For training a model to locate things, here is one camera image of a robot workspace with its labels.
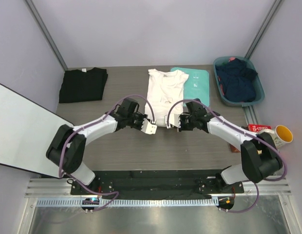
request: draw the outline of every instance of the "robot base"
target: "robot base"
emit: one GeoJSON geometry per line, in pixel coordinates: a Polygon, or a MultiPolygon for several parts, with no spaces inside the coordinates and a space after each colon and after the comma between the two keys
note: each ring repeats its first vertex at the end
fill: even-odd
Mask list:
{"type": "MultiPolygon", "coordinates": [[[[225,188],[215,177],[221,170],[167,170],[167,171],[94,171],[99,178],[98,191],[119,191],[117,199],[126,200],[192,200],[208,199],[213,194],[244,193],[241,182],[225,188]]],[[[90,195],[73,182],[71,195],[90,195]]]]}

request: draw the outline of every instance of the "robotic arm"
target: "robotic arm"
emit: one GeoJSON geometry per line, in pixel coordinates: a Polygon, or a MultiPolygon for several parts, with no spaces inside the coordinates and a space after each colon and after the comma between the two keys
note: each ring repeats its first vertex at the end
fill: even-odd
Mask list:
{"type": "Polygon", "coordinates": [[[170,125],[177,127],[179,132],[192,131],[194,128],[203,130],[222,138],[241,151],[241,164],[225,168],[219,175],[216,175],[219,187],[224,188],[245,180],[258,183],[282,168],[282,161],[275,152],[249,136],[259,137],[276,148],[270,134],[258,135],[230,124],[237,129],[233,130],[228,124],[224,124],[228,121],[220,114],[216,113],[217,118],[211,113],[207,113],[206,109],[196,102],[188,102],[186,106],[189,113],[171,116],[170,125]]]}
{"type": "Polygon", "coordinates": [[[74,131],[88,126],[82,131],[79,131],[67,145],[62,168],[66,173],[71,174],[74,178],[87,185],[91,190],[97,190],[99,183],[98,178],[96,178],[94,172],[82,162],[85,146],[99,137],[116,132],[126,126],[135,128],[146,134],[155,134],[157,128],[155,122],[148,119],[147,115],[138,112],[138,109],[138,102],[131,98],[126,98],[122,104],[118,106],[117,110],[112,111],[107,117],[103,115],[92,122],[73,128],[62,125],[58,129],[46,152],[47,158],[59,166],[61,151],[66,139],[74,131]]]}

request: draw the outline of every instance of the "folded garment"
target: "folded garment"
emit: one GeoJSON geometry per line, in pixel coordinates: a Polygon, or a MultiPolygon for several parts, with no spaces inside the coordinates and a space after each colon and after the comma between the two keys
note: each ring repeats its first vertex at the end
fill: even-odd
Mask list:
{"type": "Polygon", "coordinates": [[[238,58],[225,65],[216,66],[219,83],[223,87],[225,98],[234,102],[250,102],[255,100],[256,92],[252,81],[257,72],[247,68],[245,61],[238,58]]]}
{"type": "Polygon", "coordinates": [[[87,72],[66,71],[59,92],[59,103],[102,100],[107,79],[107,70],[96,67],[87,72]]]}
{"type": "MultiPolygon", "coordinates": [[[[170,108],[177,101],[184,99],[184,84],[189,75],[176,70],[173,72],[161,72],[156,69],[149,69],[149,85],[147,100],[150,102],[156,119],[156,125],[166,127],[165,116],[170,108]]],[[[183,104],[177,104],[172,114],[183,113],[183,104]]],[[[145,106],[145,114],[151,118],[151,110],[145,106]]]]}

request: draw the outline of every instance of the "teal cutting board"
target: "teal cutting board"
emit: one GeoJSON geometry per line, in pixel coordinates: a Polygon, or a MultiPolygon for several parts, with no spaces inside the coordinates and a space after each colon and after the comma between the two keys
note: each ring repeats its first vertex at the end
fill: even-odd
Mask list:
{"type": "Polygon", "coordinates": [[[180,70],[189,75],[184,85],[184,99],[198,98],[209,106],[209,73],[205,70],[173,67],[170,71],[180,70]]]}

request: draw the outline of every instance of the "dark blue clothes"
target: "dark blue clothes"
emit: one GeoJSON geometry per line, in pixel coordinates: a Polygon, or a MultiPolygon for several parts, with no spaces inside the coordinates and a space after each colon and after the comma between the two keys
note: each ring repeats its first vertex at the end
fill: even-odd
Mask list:
{"type": "Polygon", "coordinates": [[[216,66],[219,83],[223,86],[225,97],[234,102],[251,102],[255,100],[256,92],[252,81],[257,72],[246,67],[246,62],[235,59],[225,65],[216,66]]]}

